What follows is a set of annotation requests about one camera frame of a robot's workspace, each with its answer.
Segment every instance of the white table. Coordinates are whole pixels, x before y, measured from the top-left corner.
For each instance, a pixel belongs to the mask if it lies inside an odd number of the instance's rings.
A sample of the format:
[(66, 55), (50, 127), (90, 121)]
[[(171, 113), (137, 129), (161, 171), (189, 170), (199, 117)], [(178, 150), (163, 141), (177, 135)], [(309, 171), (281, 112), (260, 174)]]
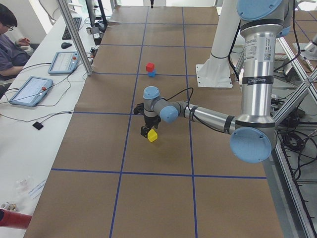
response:
[[(82, 17), (79, 35), (85, 51), (89, 52), (95, 44), (93, 37), (86, 32), (86, 27), (89, 24), (84, 23), (85, 19), (85, 16)], [(25, 67), (51, 62), (56, 52), (76, 51), (74, 44), (65, 50), (60, 47), (62, 42), (73, 43), (72, 40), (61, 39), (64, 29), (65, 22), (61, 17), (33, 53)], [(20, 88), (30, 76), (50, 78), (54, 83), (60, 82), (66, 77), (66, 75), (51, 76), (47, 73), (48, 69), (49, 65), (28, 68), (17, 76), (10, 88)], [(69, 82), (65, 80), (53, 87), (40, 104), (54, 105), (71, 84), (71, 88), (54, 107), (27, 108), (4, 103), (0, 104), (0, 113), (16, 119), (31, 120), (51, 113), (73, 110), (86, 77), (83, 65), (79, 65), (68, 78)], [(11, 90), (6, 93), (9, 99), (15, 91)], [(3, 96), (0, 102), (5, 101), (6, 98)], [(15, 182), (31, 176), (30, 186), (34, 187), (48, 177), (70, 119), (71, 114), (56, 115), (45, 121), (41, 130), (37, 130), (32, 126), (34, 122), (18, 122), (0, 116), (0, 203), (16, 203), (20, 213), (33, 214), (40, 196), (32, 200), (27, 195), (17, 194)], [(0, 227), (0, 237), (3, 238), (22, 238), (24, 234), (25, 230)]]

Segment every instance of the red cylinder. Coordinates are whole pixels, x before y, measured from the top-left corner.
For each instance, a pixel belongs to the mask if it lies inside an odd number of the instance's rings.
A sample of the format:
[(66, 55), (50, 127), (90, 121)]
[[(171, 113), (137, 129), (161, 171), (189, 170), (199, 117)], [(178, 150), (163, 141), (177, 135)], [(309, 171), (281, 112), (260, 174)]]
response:
[(0, 209), (0, 227), (27, 229), (32, 216)]

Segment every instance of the tablet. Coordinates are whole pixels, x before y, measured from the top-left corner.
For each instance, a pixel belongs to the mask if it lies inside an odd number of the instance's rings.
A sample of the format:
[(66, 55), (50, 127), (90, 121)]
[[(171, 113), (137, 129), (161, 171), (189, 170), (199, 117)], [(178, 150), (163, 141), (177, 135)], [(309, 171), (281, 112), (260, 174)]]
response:
[(77, 52), (57, 52), (48, 70), (49, 74), (72, 73), (78, 64)]
[(11, 104), (34, 107), (47, 94), (53, 80), (31, 76), (9, 100)]

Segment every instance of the black hair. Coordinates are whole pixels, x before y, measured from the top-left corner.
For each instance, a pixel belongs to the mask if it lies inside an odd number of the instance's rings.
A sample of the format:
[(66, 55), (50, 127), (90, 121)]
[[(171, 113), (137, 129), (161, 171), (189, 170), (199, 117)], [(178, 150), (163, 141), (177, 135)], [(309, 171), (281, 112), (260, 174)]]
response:
[(6, 26), (18, 26), (18, 22), (12, 11), (0, 3), (0, 22)]

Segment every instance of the seated person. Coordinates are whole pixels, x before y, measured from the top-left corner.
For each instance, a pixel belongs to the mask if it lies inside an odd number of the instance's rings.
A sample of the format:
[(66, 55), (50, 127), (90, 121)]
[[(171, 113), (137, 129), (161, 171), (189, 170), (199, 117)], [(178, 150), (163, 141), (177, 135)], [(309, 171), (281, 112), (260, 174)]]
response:
[(30, 40), (21, 38), (13, 43), (4, 33), (12, 31), (18, 23), (14, 14), (0, 4), (0, 80), (14, 78), (22, 70), (30, 56), (21, 46), (30, 45)]

